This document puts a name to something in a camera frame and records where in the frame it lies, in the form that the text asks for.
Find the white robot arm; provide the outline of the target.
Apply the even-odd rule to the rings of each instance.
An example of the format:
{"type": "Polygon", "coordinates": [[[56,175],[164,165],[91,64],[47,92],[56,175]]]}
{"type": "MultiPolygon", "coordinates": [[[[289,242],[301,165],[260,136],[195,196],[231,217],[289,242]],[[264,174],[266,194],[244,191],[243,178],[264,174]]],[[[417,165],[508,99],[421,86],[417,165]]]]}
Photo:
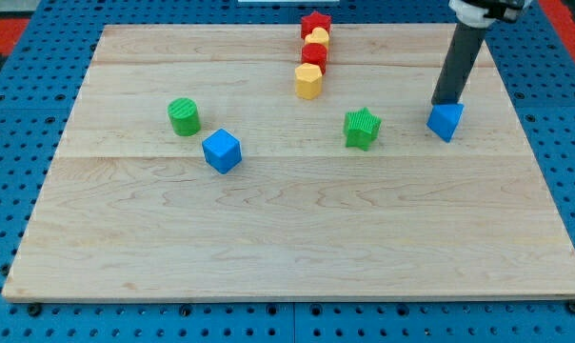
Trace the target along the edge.
{"type": "Polygon", "coordinates": [[[487,29],[495,21],[513,24],[530,7],[532,0],[449,0],[457,19],[475,29],[487,29]]]}

